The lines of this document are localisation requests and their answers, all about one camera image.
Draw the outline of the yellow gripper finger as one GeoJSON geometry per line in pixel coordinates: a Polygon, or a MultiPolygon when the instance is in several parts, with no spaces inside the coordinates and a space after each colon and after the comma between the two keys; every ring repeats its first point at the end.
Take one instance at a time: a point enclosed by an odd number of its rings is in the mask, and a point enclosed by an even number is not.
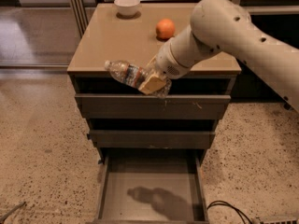
{"type": "Polygon", "coordinates": [[[146,80],[139,86],[138,90],[143,92],[144,94],[151,94],[155,91],[160,90],[166,85],[166,81],[164,78],[150,75],[146,78],[146,80]]]}
{"type": "Polygon", "coordinates": [[[152,59],[146,65],[146,69],[151,69],[156,63],[156,56],[152,57],[152,59]]]}

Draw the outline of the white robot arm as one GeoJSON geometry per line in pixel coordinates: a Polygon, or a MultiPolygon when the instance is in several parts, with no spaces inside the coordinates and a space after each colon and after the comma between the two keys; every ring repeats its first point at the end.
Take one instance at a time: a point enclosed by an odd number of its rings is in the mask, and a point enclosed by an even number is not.
{"type": "Polygon", "coordinates": [[[229,0],[202,0],[189,25],[159,49],[147,65],[139,90],[168,93],[170,81],[220,52],[246,65],[256,76],[299,111],[299,49],[262,32],[249,13],[229,0]]]}

